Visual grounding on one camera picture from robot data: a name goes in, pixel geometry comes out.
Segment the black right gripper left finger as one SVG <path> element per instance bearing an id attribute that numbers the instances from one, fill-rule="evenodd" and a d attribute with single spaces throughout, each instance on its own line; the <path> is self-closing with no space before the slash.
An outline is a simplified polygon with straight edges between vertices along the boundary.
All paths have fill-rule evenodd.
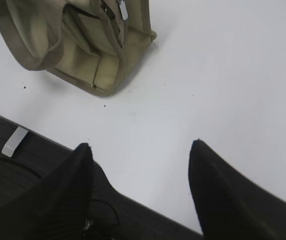
<path id="1" fill-rule="evenodd" d="M 80 144 L 53 172 L 0 207 L 0 240 L 82 240 L 93 186 L 93 156 Z"/>

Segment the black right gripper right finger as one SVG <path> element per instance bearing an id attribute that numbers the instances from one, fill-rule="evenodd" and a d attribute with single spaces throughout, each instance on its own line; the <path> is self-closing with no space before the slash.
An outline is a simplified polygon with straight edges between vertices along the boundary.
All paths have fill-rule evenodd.
<path id="1" fill-rule="evenodd" d="M 286 202 L 193 141 L 188 178 L 206 240 L 286 240 Z"/>

